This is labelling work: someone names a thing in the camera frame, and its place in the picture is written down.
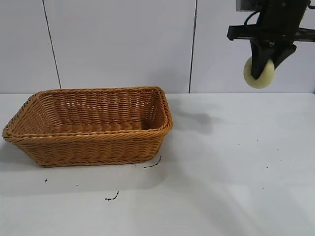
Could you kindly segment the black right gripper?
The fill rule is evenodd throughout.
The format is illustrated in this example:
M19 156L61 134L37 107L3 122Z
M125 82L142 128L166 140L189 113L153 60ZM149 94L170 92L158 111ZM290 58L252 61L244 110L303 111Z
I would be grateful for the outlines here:
M251 11L242 25L229 26L227 38L251 40L252 68L251 75L257 80L270 58L277 67L297 49L292 44L314 42L315 30L300 28L300 23L307 9L314 10L310 0L238 0L237 11ZM273 47L262 42L284 42Z

